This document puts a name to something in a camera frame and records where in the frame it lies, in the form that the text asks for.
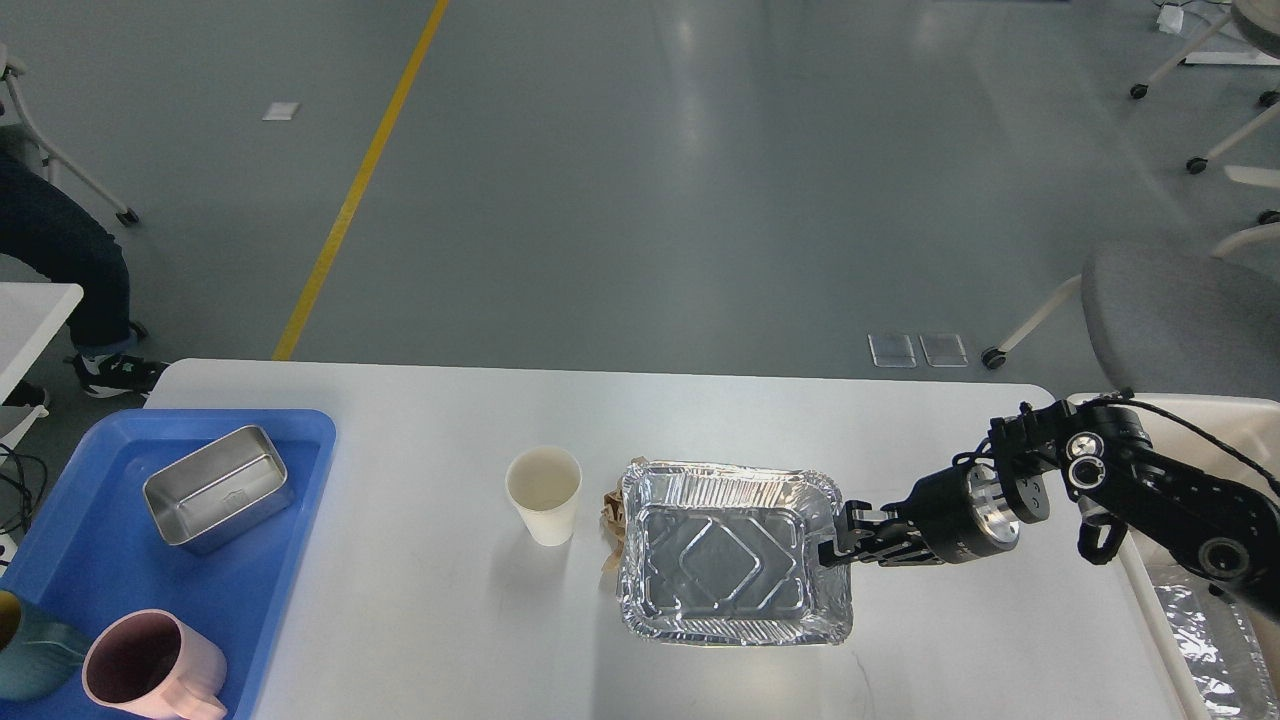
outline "white paper cup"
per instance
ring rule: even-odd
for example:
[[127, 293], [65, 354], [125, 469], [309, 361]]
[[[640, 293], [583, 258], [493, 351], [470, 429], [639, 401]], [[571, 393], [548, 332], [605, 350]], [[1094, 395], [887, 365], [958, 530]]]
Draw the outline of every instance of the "white paper cup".
[[559, 447], [527, 450], [507, 468], [507, 500], [520, 511], [529, 534], [548, 547], [573, 536], [581, 487], [582, 469]]

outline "crumpled paper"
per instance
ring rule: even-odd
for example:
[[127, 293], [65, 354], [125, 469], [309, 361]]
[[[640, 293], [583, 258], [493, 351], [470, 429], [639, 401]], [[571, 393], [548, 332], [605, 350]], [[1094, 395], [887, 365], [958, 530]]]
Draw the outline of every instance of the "crumpled paper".
[[[632, 465], [636, 462], [648, 462], [648, 460], [636, 457], [631, 461]], [[614, 539], [613, 552], [605, 559], [600, 571], [617, 573], [618, 566], [622, 564], [622, 544], [627, 537], [627, 516], [622, 509], [622, 478], [618, 478], [618, 486], [612, 492], [604, 495], [604, 507], [600, 509], [600, 524]]]

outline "yellow floor line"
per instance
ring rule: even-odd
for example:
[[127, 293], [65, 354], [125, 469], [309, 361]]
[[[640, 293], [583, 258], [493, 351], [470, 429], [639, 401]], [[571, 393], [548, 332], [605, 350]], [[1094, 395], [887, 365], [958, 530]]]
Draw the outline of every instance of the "yellow floor line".
[[417, 38], [417, 46], [413, 47], [413, 54], [410, 55], [404, 72], [396, 85], [392, 101], [387, 105], [387, 111], [383, 113], [383, 120], [378, 123], [378, 132], [374, 133], [374, 140], [369, 143], [369, 150], [365, 151], [365, 159], [360, 163], [356, 179], [351, 181], [347, 199], [343, 200], [342, 209], [338, 210], [338, 217], [329, 229], [329, 238], [325, 240], [324, 247], [320, 249], [320, 256], [316, 258], [316, 264], [311, 268], [311, 277], [302, 287], [302, 295], [298, 296], [293, 314], [289, 315], [289, 322], [284, 325], [284, 332], [280, 334], [280, 342], [275, 346], [275, 352], [271, 354], [271, 360], [288, 360], [293, 356], [293, 348], [298, 345], [298, 338], [302, 337], [302, 329], [307, 324], [307, 318], [311, 316], [316, 297], [320, 296], [320, 288], [324, 287], [324, 281], [329, 277], [329, 269], [333, 266], [334, 258], [338, 256], [338, 249], [342, 247], [342, 241], [347, 237], [351, 219], [356, 215], [356, 209], [360, 208], [360, 200], [365, 196], [369, 179], [378, 167], [378, 160], [383, 156], [387, 138], [396, 128], [396, 120], [399, 118], [401, 108], [404, 106], [404, 99], [408, 97], [408, 90], [413, 87], [413, 78], [417, 77], [417, 69], [422, 65], [422, 58], [426, 56], [426, 50], [431, 46], [431, 38], [435, 37], [435, 29], [440, 27], [440, 18], [444, 17], [444, 10], [448, 6], [449, 0], [436, 0], [435, 9], [431, 10], [431, 17], [426, 20], [421, 37]]

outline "pink mug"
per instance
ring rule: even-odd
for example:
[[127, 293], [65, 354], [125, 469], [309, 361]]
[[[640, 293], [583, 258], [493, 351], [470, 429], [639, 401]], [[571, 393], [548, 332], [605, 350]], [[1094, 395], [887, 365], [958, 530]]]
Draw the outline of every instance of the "pink mug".
[[120, 618], [93, 641], [81, 682], [90, 700], [142, 717], [223, 720], [227, 680], [218, 646], [164, 610]]

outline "person's leg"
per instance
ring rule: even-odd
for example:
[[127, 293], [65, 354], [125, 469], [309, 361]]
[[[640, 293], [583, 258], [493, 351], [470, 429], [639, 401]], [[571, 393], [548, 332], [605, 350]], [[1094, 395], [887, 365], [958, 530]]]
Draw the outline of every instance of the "person's leg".
[[3, 152], [0, 254], [84, 290], [67, 324], [86, 393], [110, 397], [155, 387], [165, 365], [123, 354], [137, 337], [129, 325], [129, 270], [120, 246], [76, 201]]

